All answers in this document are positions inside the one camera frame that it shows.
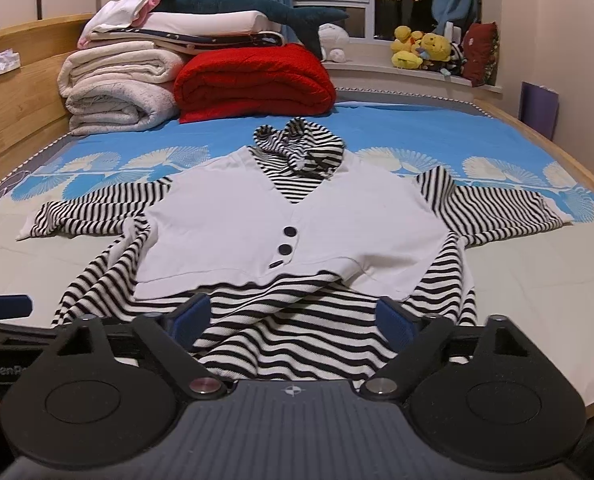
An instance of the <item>black button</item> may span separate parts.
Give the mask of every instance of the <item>black button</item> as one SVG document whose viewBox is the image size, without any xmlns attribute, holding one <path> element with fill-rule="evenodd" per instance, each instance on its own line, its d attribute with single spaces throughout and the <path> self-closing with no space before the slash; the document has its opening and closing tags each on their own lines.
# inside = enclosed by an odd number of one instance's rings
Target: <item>black button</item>
<svg viewBox="0 0 594 480">
<path fill-rule="evenodd" d="M 288 256 L 288 254 L 292 252 L 292 247 L 290 247 L 288 244 L 281 244 L 277 250 L 282 256 Z"/>
</svg>

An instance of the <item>pink fabric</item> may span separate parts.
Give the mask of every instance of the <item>pink fabric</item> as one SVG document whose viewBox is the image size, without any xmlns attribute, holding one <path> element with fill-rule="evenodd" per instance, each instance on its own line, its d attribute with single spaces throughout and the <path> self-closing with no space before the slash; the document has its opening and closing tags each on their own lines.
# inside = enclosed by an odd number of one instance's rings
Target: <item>pink fabric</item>
<svg viewBox="0 0 594 480">
<path fill-rule="evenodd" d="M 147 3 L 143 7 L 141 7 L 137 19 L 132 22 L 132 26 L 141 27 L 141 25 L 143 25 L 143 22 L 146 20 L 146 16 L 148 15 L 148 13 L 152 9 L 157 7 L 160 1 L 161 0 L 148 0 Z"/>
</svg>

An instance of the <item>tissue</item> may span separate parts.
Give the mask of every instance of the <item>tissue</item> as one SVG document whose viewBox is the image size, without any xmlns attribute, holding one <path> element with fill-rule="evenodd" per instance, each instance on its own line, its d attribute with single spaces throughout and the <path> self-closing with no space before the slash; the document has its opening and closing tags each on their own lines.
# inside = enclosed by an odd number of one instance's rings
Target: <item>tissue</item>
<svg viewBox="0 0 594 480">
<path fill-rule="evenodd" d="M 18 52 L 13 52 L 13 49 L 11 48 L 0 52 L 0 75 L 19 68 L 20 66 L 21 60 L 19 59 Z"/>
</svg>

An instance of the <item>shark plush toy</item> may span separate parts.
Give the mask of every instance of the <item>shark plush toy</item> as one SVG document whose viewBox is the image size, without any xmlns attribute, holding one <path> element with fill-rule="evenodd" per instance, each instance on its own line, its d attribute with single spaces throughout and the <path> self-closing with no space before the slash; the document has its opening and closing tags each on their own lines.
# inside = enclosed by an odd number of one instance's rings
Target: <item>shark plush toy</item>
<svg viewBox="0 0 594 480">
<path fill-rule="evenodd" d="M 288 7 L 273 0 L 161 0 L 152 12 L 187 12 L 189 14 L 220 14 L 258 10 L 275 23 L 288 25 L 299 41 L 321 59 L 319 25 L 344 20 L 348 15 L 342 10 L 327 7 Z"/>
</svg>

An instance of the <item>white pillow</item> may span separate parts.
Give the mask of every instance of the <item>white pillow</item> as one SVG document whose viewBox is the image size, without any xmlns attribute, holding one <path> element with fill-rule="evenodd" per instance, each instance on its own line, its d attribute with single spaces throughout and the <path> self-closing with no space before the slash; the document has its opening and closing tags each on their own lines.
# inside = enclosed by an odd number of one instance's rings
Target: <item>white pillow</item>
<svg viewBox="0 0 594 480">
<path fill-rule="evenodd" d="M 282 26 L 258 10 L 242 10 L 221 14 L 151 12 L 139 28 L 186 36 L 244 36 L 264 30 L 279 32 Z"/>
</svg>

